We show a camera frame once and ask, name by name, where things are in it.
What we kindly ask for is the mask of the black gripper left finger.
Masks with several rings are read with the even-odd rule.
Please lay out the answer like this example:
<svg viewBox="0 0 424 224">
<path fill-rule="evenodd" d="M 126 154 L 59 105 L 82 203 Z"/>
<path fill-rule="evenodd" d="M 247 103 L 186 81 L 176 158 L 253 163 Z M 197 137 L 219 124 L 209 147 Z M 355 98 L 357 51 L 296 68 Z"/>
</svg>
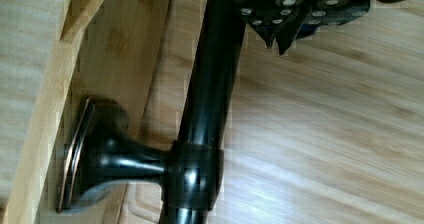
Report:
<svg viewBox="0 0 424 224">
<path fill-rule="evenodd" d="M 302 0 L 234 0 L 242 20 L 271 48 L 280 28 L 295 13 Z"/>
</svg>

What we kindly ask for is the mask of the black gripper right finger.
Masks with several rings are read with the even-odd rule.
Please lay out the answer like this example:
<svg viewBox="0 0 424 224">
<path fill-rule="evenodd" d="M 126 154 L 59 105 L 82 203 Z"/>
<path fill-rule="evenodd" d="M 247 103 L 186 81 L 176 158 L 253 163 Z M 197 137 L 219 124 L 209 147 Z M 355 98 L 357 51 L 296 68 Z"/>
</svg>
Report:
<svg viewBox="0 0 424 224">
<path fill-rule="evenodd" d="M 298 0 L 277 29 L 279 54 L 284 54 L 295 40 L 314 35 L 321 26 L 344 25 L 369 10 L 370 0 Z"/>
</svg>

